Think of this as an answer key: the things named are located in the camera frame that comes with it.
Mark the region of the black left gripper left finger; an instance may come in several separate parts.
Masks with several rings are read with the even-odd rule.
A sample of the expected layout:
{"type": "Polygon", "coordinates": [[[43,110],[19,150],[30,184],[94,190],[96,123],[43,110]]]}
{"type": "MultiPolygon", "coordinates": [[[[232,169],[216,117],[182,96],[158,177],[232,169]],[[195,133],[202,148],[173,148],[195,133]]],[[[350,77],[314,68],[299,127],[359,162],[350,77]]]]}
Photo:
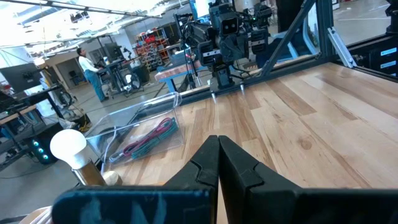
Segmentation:
{"type": "Polygon", "coordinates": [[[83,186],[52,207],[53,224],[214,224],[220,142],[209,136],[164,185],[83,186]]]}

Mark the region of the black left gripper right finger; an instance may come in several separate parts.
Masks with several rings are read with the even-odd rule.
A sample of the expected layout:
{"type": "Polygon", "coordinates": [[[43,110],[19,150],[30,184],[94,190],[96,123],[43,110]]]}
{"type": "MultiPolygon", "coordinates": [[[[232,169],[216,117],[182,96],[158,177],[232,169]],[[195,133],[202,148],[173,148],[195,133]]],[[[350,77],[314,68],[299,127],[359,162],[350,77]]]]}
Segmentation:
{"type": "Polygon", "coordinates": [[[302,188],[220,136],[226,214],[237,224],[398,224],[398,189],[302,188]]]}

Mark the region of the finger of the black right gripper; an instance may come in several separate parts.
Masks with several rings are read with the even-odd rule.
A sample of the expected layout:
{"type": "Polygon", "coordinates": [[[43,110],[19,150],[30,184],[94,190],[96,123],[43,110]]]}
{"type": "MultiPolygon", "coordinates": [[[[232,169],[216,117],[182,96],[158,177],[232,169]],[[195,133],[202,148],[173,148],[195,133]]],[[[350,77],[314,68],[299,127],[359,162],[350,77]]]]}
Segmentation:
{"type": "Polygon", "coordinates": [[[249,46],[254,55],[261,54],[267,50],[268,38],[268,28],[253,30],[251,32],[249,46]]]}
{"type": "Polygon", "coordinates": [[[221,65],[223,63],[221,50],[213,42],[202,42],[198,44],[198,58],[204,66],[221,65]]]}

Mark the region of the blue-legged wooden workbench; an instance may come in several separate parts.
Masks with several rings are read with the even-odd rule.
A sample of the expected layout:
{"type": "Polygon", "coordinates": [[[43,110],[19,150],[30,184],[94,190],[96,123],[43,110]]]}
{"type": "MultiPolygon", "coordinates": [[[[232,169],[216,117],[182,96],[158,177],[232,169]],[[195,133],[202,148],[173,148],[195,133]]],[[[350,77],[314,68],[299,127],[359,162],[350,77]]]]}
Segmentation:
{"type": "Polygon", "coordinates": [[[207,69],[208,67],[202,66],[197,60],[193,63],[193,65],[179,65],[177,67],[168,68],[164,71],[158,72],[154,78],[158,82],[165,83],[169,89],[169,92],[173,93],[177,91],[177,88],[174,84],[174,78],[185,76],[188,73],[198,73],[207,69]]]}

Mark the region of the red storage shelving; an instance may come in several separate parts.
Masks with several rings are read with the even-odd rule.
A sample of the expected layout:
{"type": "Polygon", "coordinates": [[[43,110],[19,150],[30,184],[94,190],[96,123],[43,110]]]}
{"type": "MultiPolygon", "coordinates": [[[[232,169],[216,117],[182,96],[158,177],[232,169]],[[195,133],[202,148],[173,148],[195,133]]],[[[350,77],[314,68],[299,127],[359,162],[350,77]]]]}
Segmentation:
{"type": "Polygon", "coordinates": [[[164,29],[156,27],[136,35],[134,50],[151,72],[170,62],[166,50],[168,46],[169,42],[164,29]]]}

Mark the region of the silver aluminium extrusion piece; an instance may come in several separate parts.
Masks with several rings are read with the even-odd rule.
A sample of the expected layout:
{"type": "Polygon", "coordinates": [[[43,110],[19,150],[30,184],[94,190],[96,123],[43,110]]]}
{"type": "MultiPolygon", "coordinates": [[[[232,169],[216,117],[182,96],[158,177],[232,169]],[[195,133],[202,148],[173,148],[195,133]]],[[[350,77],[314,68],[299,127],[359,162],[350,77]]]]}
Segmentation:
{"type": "Polygon", "coordinates": [[[345,43],[343,42],[336,29],[334,27],[329,27],[327,28],[327,31],[329,40],[335,48],[335,51],[338,54],[340,60],[343,62],[343,65],[348,68],[356,67],[357,64],[354,61],[354,58],[350,54],[349,50],[347,49],[345,43]]]}

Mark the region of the clear plastic bin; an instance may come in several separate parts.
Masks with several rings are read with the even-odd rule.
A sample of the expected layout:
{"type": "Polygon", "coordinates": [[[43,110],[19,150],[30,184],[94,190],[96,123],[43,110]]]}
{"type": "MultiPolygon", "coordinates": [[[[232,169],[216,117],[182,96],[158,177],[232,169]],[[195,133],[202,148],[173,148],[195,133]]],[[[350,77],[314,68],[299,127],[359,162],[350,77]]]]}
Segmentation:
{"type": "Polygon", "coordinates": [[[179,147],[183,131],[177,110],[182,96],[168,93],[102,117],[85,134],[106,166],[117,166],[179,147]]]}

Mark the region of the person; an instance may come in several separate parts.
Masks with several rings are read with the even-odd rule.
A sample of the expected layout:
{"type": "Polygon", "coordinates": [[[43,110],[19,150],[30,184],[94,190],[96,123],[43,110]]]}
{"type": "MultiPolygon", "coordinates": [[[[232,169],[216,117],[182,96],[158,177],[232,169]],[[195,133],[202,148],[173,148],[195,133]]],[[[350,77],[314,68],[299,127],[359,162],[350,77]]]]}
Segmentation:
{"type": "Polygon", "coordinates": [[[93,89],[99,98],[100,102],[106,101],[109,99],[108,96],[106,96],[102,90],[102,85],[100,78],[98,76],[98,71],[99,69],[94,66],[94,63],[86,57],[86,51],[83,50],[82,48],[77,48],[76,50],[78,54],[78,62],[80,64],[80,67],[83,70],[83,74],[85,78],[91,83],[93,86],[93,89]]]}

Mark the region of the black drawer cabinet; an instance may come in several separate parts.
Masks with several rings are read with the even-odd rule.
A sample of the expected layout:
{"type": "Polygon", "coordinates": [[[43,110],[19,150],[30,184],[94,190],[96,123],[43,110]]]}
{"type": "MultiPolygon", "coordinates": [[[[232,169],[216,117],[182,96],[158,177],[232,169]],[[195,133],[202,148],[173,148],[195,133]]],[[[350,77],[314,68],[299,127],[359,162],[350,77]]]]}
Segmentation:
{"type": "Polygon", "coordinates": [[[398,34],[383,34],[348,45],[357,67],[398,82],[398,34]]]}

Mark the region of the brass lamp with white bulb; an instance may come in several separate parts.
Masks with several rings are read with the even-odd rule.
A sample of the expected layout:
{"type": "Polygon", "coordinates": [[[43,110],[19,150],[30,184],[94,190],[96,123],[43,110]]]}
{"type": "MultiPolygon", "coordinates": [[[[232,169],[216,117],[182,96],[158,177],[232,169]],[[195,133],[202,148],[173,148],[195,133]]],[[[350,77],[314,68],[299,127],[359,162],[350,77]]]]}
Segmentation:
{"type": "Polygon", "coordinates": [[[64,129],[50,141],[51,153],[66,162],[81,185],[114,186],[123,181],[115,171],[100,171],[88,155],[84,135],[74,129],[64,129]]]}

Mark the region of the computer tower with teal lights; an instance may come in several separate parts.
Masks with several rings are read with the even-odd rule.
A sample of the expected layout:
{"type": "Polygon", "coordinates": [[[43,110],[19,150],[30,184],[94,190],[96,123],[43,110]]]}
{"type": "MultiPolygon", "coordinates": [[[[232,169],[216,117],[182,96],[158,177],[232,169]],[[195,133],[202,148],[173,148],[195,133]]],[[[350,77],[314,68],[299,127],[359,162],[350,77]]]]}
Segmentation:
{"type": "Polygon", "coordinates": [[[24,139],[30,151],[41,164],[53,164],[58,161],[51,153],[50,142],[52,138],[62,130],[63,127],[60,123],[53,123],[33,131],[31,135],[24,139]]]}

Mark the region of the black monitor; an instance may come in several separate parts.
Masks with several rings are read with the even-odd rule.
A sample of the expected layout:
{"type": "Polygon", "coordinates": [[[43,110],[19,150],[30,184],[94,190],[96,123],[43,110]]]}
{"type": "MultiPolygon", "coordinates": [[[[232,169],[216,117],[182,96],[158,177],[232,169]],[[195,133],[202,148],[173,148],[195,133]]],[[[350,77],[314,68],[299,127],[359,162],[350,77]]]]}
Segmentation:
{"type": "Polygon", "coordinates": [[[0,68],[0,72],[16,93],[40,85],[40,70],[34,63],[0,68]]]}

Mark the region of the black aluminium table frame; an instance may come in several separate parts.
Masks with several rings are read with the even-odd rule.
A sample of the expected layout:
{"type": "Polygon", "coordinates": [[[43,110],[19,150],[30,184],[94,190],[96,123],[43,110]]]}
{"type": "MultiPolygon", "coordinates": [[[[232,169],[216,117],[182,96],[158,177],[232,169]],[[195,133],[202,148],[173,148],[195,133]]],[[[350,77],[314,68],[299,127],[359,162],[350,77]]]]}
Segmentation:
{"type": "MultiPolygon", "coordinates": [[[[387,0],[390,4],[387,8],[387,15],[391,17],[391,24],[387,28],[386,34],[398,34],[398,0],[387,0]]],[[[286,81],[297,78],[304,72],[326,72],[325,82],[330,84],[333,81],[339,83],[343,91],[351,93],[359,97],[367,103],[371,102],[373,107],[381,105],[384,110],[389,108],[393,109],[393,115],[398,116],[398,82],[393,82],[388,79],[382,78],[393,82],[394,89],[397,91],[394,99],[379,100],[372,102],[369,95],[364,95],[365,85],[361,82],[354,82],[347,77],[344,73],[345,69],[350,71],[355,70],[371,75],[368,72],[360,70],[357,66],[348,68],[343,65],[338,54],[335,51],[332,43],[328,37],[327,28],[333,27],[331,4],[326,0],[303,0],[303,3],[298,7],[298,12],[295,12],[293,21],[289,22],[289,28],[286,30],[283,38],[278,42],[274,48],[267,48],[269,56],[263,65],[260,65],[257,70],[247,72],[244,80],[237,79],[233,86],[219,89],[216,80],[213,79],[209,87],[209,93],[203,90],[194,91],[193,93],[183,94],[182,102],[180,105],[187,105],[198,101],[201,97],[212,96],[215,97],[221,94],[221,98],[215,98],[214,104],[218,108],[224,108],[224,115],[238,113],[242,110],[248,110],[251,103],[256,100],[255,95],[247,95],[241,93],[240,95],[234,94],[233,91],[244,90],[248,87],[254,91],[259,89],[265,93],[272,91],[280,101],[285,103],[291,110],[298,113],[300,116],[314,113],[314,109],[307,104],[306,101],[301,99],[294,91],[294,88],[285,84],[286,81]],[[282,55],[285,48],[297,33],[305,33],[305,22],[307,21],[307,14],[310,8],[317,6],[317,17],[320,33],[320,51],[308,57],[304,57],[293,62],[278,65],[277,60],[282,55]]]]}

